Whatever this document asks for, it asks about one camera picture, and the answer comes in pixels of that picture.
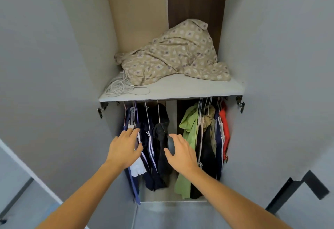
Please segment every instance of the white cord on floor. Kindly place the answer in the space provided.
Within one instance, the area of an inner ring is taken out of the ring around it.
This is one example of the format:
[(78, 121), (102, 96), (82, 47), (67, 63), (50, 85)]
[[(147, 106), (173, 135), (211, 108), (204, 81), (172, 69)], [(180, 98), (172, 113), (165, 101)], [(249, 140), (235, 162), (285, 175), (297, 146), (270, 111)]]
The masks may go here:
[[(135, 88), (145, 88), (148, 89), (146, 94), (136, 94), (131, 93)], [(106, 95), (109, 97), (115, 97), (122, 94), (135, 94), (135, 95), (147, 95), (151, 92), (148, 87), (141, 87), (132, 85), (128, 75), (125, 72), (120, 72), (120, 74), (113, 78), (105, 88)]]

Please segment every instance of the dark brown wood panel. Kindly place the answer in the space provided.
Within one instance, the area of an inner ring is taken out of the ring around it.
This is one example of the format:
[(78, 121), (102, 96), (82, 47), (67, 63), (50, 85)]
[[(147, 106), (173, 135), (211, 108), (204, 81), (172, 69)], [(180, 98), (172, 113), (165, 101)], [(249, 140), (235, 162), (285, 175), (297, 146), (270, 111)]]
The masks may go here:
[(218, 53), (225, 0), (168, 0), (169, 28), (193, 18), (209, 24), (208, 31)]

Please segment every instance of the red garment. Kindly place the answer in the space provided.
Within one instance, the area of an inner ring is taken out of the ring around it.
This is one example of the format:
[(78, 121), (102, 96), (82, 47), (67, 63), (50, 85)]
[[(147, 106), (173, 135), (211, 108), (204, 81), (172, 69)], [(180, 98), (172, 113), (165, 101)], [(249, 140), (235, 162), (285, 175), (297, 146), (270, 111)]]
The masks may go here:
[(230, 134), (229, 134), (229, 130), (228, 130), (228, 121), (226, 119), (226, 104), (225, 102), (221, 103), (221, 108), (222, 110), (219, 112), (219, 116), (221, 118), (221, 121), (223, 122), (223, 131), (224, 131), (224, 135), (225, 135), (225, 142), (223, 145), (223, 161), (226, 160), (226, 151), (228, 149), (228, 143), (230, 140)]

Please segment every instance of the shelf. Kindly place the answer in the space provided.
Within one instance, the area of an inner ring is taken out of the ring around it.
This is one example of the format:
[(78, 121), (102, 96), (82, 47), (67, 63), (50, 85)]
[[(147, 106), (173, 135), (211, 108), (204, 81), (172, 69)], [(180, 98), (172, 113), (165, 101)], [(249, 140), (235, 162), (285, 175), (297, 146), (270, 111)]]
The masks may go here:
[(206, 202), (206, 199), (202, 196), (198, 199), (182, 199), (182, 196), (174, 192), (174, 186), (178, 173), (173, 171), (169, 176), (168, 188), (151, 191), (145, 187), (145, 181), (141, 180), (139, 185), (139, 198), (141, 203), (146, 202)]
[[(99, 101), (182, 99), (243, 95), (244, 93), (244, 87), (233, 78), (231, 81), (202, 80), (179, 73), (166, 76), (155, 83), (144, 85), (143, 87), (149, 88), (151, 92), (147, 95), (123, 94), (116, 97), (109, 97), (104, 92)], [(146, 91), (147, 89), (144, 88), (135, 88), (133, 93), (140, 94)]]

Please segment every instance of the person's left hand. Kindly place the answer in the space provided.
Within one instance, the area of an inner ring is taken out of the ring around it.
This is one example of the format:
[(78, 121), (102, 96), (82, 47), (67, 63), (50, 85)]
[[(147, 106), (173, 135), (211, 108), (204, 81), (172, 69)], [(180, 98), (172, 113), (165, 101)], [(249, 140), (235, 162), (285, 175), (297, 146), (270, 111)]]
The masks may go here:
[(130, 167), (139, 157), (143, 150), (140, 143), (135, 151), (137, 134), (140, 130), (123, 130), (119, 137), (115, 137), (110, 143), (106, 164), (111, 163), (120, 170)]

